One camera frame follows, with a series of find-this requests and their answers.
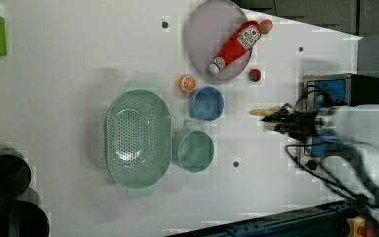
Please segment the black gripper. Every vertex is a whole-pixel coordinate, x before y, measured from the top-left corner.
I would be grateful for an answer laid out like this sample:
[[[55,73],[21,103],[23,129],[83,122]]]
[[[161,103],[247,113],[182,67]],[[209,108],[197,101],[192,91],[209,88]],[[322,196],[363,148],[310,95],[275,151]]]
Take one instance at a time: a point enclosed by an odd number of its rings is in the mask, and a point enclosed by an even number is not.
[[[269,130],[280,134],[289,134],[296,140],[306,140],[316,137],[316,111],[296,111],[293,114],[287,111],[278,111],[262,118],[262,122],[288,122],[288,126],[272,125]]]

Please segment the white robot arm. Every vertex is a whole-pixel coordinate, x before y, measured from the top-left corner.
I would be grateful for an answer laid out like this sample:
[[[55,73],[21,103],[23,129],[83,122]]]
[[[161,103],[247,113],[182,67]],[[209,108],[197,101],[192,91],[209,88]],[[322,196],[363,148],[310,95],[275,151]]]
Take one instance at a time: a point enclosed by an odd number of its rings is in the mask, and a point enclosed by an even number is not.
[[[341,144],[365,143],[379,150],[379,104],[331,106],[316,111],[280,109],[262,118],[297,140],[330,138]],[[379,183],[379,155],[363,157],[362,168]]]

